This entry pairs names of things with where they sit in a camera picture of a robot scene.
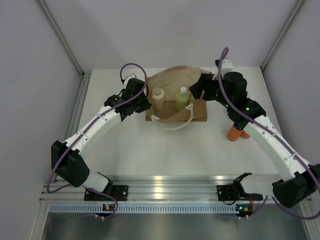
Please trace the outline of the cream round-cap bottle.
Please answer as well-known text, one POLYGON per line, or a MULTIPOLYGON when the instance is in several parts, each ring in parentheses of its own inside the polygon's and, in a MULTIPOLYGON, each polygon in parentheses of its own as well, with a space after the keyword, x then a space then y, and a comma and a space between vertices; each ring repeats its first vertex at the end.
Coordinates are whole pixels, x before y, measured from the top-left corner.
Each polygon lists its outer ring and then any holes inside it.
POLYGON ((160 111, 165 105, 165 92, 162 88, 155 87, 152 90, 152 105, 156 111, 160 111))

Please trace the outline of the brown canvas tote bag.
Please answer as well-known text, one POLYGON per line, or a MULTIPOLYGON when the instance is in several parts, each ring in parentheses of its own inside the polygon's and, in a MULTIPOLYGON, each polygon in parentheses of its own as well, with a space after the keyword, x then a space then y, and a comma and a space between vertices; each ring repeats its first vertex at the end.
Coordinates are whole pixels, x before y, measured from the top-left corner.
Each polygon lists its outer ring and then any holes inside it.
POLYGON ((151 103, 151 108, 146 110, 145 120, 169 131, 182 129, 191 122, 206 122, 208 120, 207 103, 203 99, 195 99, 191 94, 189 104, 183 110, 177 111, 175 106, 176 94, 180 88, 187 87, 189 90, 189 87, 199 80, 202 73, 211 74, 212 72, 195 66, 180 65, 149 76, 147 99, 151 103), (154 88, 164 90, 162 110, 153 108, 152 91, 154 88))

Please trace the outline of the yellow-green pump bottle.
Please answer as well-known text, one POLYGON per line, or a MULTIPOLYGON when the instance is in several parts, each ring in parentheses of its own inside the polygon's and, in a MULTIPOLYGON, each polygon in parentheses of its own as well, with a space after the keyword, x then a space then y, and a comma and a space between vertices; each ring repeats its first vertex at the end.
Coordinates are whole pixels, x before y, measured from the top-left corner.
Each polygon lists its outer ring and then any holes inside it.
POLYGON ((187 87, 182 86, 175 98, 175 109, 179 112, 189 105, 191 93, 187 87))

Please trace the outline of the orange bottle blue cap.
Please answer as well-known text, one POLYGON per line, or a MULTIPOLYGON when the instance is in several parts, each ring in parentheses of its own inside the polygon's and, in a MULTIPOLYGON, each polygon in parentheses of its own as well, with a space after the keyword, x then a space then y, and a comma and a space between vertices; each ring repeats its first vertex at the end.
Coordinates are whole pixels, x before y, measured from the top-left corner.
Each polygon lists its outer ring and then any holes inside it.
POLYGON ((239 139, 243 132, 244 130, 239 124, 233 123, 226 136, 229 141, 235 142, 239 139))

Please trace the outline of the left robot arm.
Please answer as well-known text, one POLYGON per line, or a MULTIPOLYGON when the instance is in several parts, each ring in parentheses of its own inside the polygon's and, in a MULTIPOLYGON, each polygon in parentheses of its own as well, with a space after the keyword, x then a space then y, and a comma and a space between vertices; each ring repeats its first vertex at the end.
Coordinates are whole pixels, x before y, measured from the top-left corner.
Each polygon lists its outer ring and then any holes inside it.
POLYGON ((133 113, 141 113, 152 105, 145 94, 146 83, 137 78, 125 82, 119 94, 110 96, 95 116, 74 135, 51 146, 51 167, 68 185, 90 188, 102 200, 113 194, 112 181, 91 170, 86 158, 93 147, 115 126, 133 113))

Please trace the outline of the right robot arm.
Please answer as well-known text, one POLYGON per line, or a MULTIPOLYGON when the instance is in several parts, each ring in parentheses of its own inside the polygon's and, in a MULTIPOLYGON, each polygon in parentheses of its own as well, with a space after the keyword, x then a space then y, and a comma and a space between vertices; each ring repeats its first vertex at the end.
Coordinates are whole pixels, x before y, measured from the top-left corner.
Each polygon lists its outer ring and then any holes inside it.
POLYGON ((223 105, 235 129, 250 135, 279 173, 278 177, 242 174, 232 183, 232 192, 237 198, 244 199, 249 194, 265 195, 292 208, 318 189, 319 164, 310 164, 288 144, 266 111, 248 97, 247 81, 241 73, 226 73, 221 80, 214 74, 202 73, 189 90, 195 99, 223 105))

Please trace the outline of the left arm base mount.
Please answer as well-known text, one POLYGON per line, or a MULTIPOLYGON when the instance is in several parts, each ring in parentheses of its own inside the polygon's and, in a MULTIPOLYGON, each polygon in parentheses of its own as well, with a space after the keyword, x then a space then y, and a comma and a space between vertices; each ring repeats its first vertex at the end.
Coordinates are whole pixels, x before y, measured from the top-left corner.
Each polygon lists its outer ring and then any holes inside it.
POLYGON ((125 202, 128 199, 129 186, 128 185, 112 185, 107 190, 103 191, 103 195, 100 193, 95 193, 91 190, 85 190, 84 201, 111 201, 109 197, 111 196, 117 201, 125 202))

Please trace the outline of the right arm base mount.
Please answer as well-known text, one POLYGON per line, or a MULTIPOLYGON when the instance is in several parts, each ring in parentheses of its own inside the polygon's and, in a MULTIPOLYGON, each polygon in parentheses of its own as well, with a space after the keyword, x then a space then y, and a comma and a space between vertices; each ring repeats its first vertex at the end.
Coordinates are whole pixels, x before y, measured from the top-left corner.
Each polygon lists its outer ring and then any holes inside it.
POLYGON ((233 201, 262 201, 264 197, 261 194, 256 193, 241 193, 236 190, 232 184, 217 185, 216 191, 218 200, 222 202, 233 202, 233 201))

